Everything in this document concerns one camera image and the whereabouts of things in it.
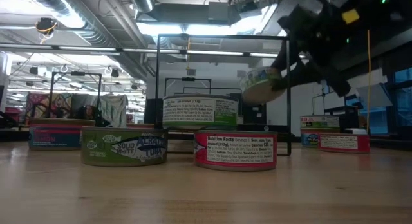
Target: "table surface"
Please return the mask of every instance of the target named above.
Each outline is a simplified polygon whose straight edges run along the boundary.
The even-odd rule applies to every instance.
[[[293,148],[277,169],[82,165],[79,151],[0,142],[0,223],[412,223],[412,153]]]

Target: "wooden table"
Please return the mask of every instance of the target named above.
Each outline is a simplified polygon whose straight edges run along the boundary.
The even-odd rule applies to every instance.
[[[294,148],[277,169],[213,171],[190,154],[147,167],[0,142],[0,223],[412,223],[412,153]]]

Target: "nutrition facts label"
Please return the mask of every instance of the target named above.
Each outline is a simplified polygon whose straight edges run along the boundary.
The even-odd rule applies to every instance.
[[[207,160],[221,163],[273,162],[274,140],[263,137],[207,137]]]
[[[213,122],[214,101],[208,99],[167,99],[163,106],[164,122]]]
[[[358,149],[356,136],[321,136],[321,147],[334,149]]]

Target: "ceiling duct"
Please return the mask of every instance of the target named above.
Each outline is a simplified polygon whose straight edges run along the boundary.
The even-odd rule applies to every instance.
[[[56,19],[69,28],[84,28],[86,32],[76,32],[85,41],[96,47],[121,47],[106,27],[81,0],[32,0],[50,10]],[[143,79],[147,72],[125,53],[108,56],[119,62],[130,76]]]
[[[155,0],[132,0],[139,12],[147,13],[155,7]]]

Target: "metal rack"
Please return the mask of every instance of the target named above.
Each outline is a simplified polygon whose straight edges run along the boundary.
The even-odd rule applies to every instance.
[[[252,39],[252,40],[268,40],[268,41],[286,41],[286,70],[288,75],[290,75],[290,41],[288,37],[278,37],[278,36],[266,36],[266,35],[189,35],[189,34],[159,34],[157,43],[160,43],[162,37],[175,37],[175,38],[216,38],[216,39]],[[196,50],[174,50],[176,53],[187,55],[187,54],[201,54],[200,51]],[[157,59],[156,59],[156,101],[159,99],[159,80],[160,80],[160,54],[168,53],[168,49],[161,49],[160,45],[157,45]],[[219,55],[218,51],[214,51],[213,55]],[[260,53],[260,57],[265,58],[276,58],[277,54],[273,53]],[[243,52],[237,57],[257,57],[257,55],[249,52]],[[292,154],[292,117],[291,117],[291,89],[290,89],[290,77],[288,77],[288,87],[286,95],[286,105],[287,105],[287,153],[278,154],[278,156],[290,156]],[[155,110],[158,111],[158,104],[155,104]],[[158,122],[158,117],[156,115],[156,125],[160,125]]]

